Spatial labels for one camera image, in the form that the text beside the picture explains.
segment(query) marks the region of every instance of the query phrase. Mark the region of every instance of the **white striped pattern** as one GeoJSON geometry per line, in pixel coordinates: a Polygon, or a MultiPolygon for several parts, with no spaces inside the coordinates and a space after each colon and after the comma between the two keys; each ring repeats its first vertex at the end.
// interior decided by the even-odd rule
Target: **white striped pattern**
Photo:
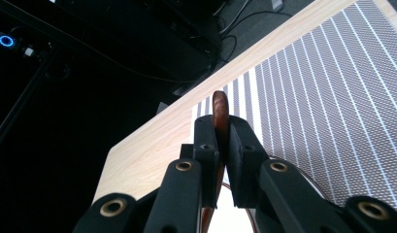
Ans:
{"type": "Polygon", "coordinates": [[[265,150],[312,176],[331,201],[370,195],[397,210],[397,34],[371,0],[223,90],[265,150]]]}

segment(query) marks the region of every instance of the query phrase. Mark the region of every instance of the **light wood surface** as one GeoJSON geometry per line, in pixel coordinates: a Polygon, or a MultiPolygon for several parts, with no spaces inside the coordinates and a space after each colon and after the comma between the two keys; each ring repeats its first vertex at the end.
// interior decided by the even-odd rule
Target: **light wood surface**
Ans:
{"type": "MultiPolygon", "coordinates": [[[[179,158],[181,144],[189,143],[193,106],[354,2],[313,2],[114,146],[106,160],[94,201],[112,192],[139,199],[159,187],[168,164],[179,158]]],[[[397,13],[386,0],[375,2],[397,30],[397,13]]]]}

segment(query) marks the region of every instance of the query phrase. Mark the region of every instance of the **black cable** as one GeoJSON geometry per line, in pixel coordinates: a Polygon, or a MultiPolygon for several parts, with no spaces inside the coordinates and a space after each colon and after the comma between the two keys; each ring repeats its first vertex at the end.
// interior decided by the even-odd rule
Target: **black cable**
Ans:
{"type": "Polygon", "coordinates": [[[149,76],[149,75],[140,73],[140,72],[135,71],[135,70],[133,70],[133,69],[131,69],[129,67],[125,67],[125,68],[126,68],[126,70],[128,70],[131,73],[134,73],[134,74],[137,74],[139,76],[143,76],[143,77],[146,77],[146,78],[149,78],[149,79],[158,80],[158,81],[164,81],[164,82],[169,82],[169,83],[194,83],[194,82],[196,82],[196,81],[173,81],[173,80],[167,80],[167,79],[162,79],[162,78],[158,78],[158,77],[155,77],[155,76],[149,76]]]}
{"type": "Polygon", "coordinates": [[[229,59],[231,59],[231,56],[232,56],[232,54],[234,54],[235,48],[237,47],[237,44],[238,44],[237,37],[234,36],[234,35],[226,36],[226,37],[222,38],[222,41],[224,41],[225,39],[228,39],[228,38],[233,38],[235,43],[234,43],[234,47],[232,48],[231,52],[229,53],[229,55],[228,55],[228,57],[226,59],[222,59],[220,57],[221,58],[220,61],[223,61],[225,63],[229,62],[229,59]]]}
{"type": "Polygon", "coordinates": [[[218,10],[216,10],[216,12],[213,13],[213,16],[219,15],[221,13],[221,11],[223,10],[223,8],[225,7],[225,5],[226,5],[226,1],[223,1],[221,3],[221,6],[218,8],[218,10]]]}
{"type": "Polygon", "coordinates": [[[224,28],[226,26],[225,19],[223,17],[217,17],[218,19],[221,19],[222,21],[222,26],[220,28],[224,28]]]}
{"type": "Polygon", "coordinates": [[[238,19],[238,17],[240,17],[240,15],[243,13],[244,9],[248,6],[248,4],[249,4],[249,0],[247,0],[247,1],[244,3],[243,7],[242,7],[241,10],[237,13],[237,15],[234,17],[234,19],[232,19],[231,23],[229,23],[228,26],[226,26],[224,29],[222,29],[222,30],[219,32],[219,34],[225,33],[225,32],[229,29],[229,27],[230,27],[232,24],[234,24],[234,22],[238,19]]]}
{"type": "Polygon", "coordinates": [[[240,23],[243,22],[244,20],[246,20],[247,18],[256,16],[256,15],[259,15],[259,14],[274,14],[274,15],[282,15],[282,16],[287,16],[287,17],[293,17],[293,15],[291,15],[291,14],[288,14],[288,13],[281,13],[281,12],[275,13],[275,12],[270,12],[270,11],[261,11],[261,12],[252,13],[252,14],[250,14],[250,15],[244,17],[243,19],[239,20],[235,25],[233,25],[233,26],[228,30],[227,34],[230,33],[235,27],[237,27],[238,25],[240,25],[240,23]]]}

